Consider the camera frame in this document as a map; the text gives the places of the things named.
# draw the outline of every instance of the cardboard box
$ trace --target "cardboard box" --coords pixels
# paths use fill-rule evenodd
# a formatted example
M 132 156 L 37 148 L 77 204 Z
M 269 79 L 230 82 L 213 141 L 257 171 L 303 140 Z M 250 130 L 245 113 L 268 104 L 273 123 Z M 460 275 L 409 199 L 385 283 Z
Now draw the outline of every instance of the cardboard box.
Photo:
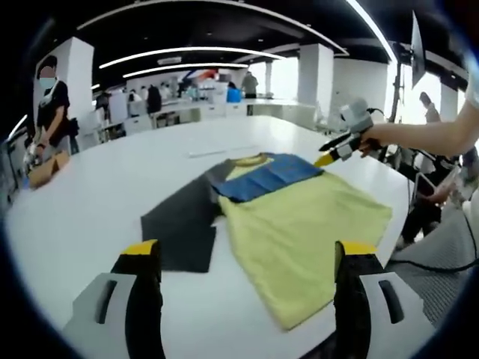
M 54 155 L 51 159 L 34 168 L 28 174 L 28 180 L 30 182 L 30 188 L 39 188 L 42 185 L 47 184 L 54 175 L 60 171 L 69 160 L 68 153 L 65 151 Z

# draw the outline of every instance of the desk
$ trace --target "desk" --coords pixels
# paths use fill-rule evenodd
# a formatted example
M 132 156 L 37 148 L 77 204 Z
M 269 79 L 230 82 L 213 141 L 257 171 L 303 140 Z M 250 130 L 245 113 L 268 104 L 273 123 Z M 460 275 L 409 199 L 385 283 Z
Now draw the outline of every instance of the desk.
M 287 121 L 251 116 L 147 131 L 89 149 L 73 156 L 48 185 L 21 191 L 7 213 L 19 273 L 42 312 L 62 328 L 73 299 L 110 271 L 122 250 L 141 241 L 140 216 L 170 194 L 226 158 L 270 151 L 313 162 L 325 141 Z M 225 151 L 188 157 L 218 150 Z M 327 169 L 393 209 L 377 253 L 384 265 L 406 219 L 408 181 L 358 153 Z M 234 259 L 223 218 L 210 272 L 163 272 L 162 294 L 167 358 L 298 359 L 335 330 L 330 304 L 282 332 Z

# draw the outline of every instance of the face mask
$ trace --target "face mask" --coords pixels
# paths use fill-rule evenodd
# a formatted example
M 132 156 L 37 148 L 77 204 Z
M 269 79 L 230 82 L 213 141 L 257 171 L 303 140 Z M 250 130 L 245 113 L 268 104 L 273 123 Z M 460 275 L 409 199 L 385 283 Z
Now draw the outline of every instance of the face mask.
M 51 77 L 42 77 L 40 78 L 40 86 L 45 90 L 49 90 L 55 84 L 56 79 Z

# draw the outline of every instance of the black ceiling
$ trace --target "black ceiling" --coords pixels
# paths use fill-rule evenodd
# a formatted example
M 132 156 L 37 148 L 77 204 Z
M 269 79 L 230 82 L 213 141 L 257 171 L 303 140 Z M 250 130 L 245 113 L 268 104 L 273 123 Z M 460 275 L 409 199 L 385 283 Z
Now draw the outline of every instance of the black ceiling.
M 273 16 L 237 6 L 213 2 L 169 2 L 149 4 L 101 19 L 82 30 L 76 28 L 108 11 L 131 5 L 120 1 L 23 1 L 12 4 L 10 16 L 19 22 L 3 30 L 12 55 L 7 80 L 18 105 L 2 123 L 2 133 L 31 111 L 31 81 L 34 65 L 51 49 L 72 36 L 95 48 L 93 82 L 103 87 L 124 81 L 125 73 L 157 67 L 154 55 L 99 70 L 98 66 L 127 55 L 184 46 L 229 46 L 262 51 L 288 43 L 316 43 L 311 32 Z M 431 6 L 433 0 L 359 0 L 389 40 L 410 42 L 412 10 L 416 10 L 424 45 L 460 64 L 449 50 L 448 30 Z M 342 39 L 375 38 L 345 0 L 246 0 L 308 24 L 341 45 Z M 387 61 L 381 49 L 348 48 L 354 58 Z M 182 62 L 231 62 L 241 54 L 230 52 L 189 52 Z

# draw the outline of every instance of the black t-shirt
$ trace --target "black t-shirt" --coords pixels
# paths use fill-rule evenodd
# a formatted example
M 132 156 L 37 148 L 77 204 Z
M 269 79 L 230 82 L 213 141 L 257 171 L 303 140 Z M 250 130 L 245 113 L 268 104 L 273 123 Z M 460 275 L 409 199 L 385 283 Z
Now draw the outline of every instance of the black t-shirt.
M 50 90 L 46 90 L 44 96 L 48 95 Z M 64 106 L 64 114 L 63 118 L 61 119 L 58 128 L 56 129 L 55 133 L 52 134 L 50 138 L 50 144 L 53 147 L 57 147 L 60 143 L 61 139 L 68 135 L 70 129 L 70 121 L 68 120 L 68 108 L 70 107 L 70 101 L 68 99 L 68 87 L 63 81 L 57 83 L 53 90 L 52 98 L 50 102 L 45 105 L 38 105 L 38 118 L 37 118 L 37 126 L 43 127 L 45 131 L 48 130 L 50 125 L 55 118 L 56 111 L 59 107 Z

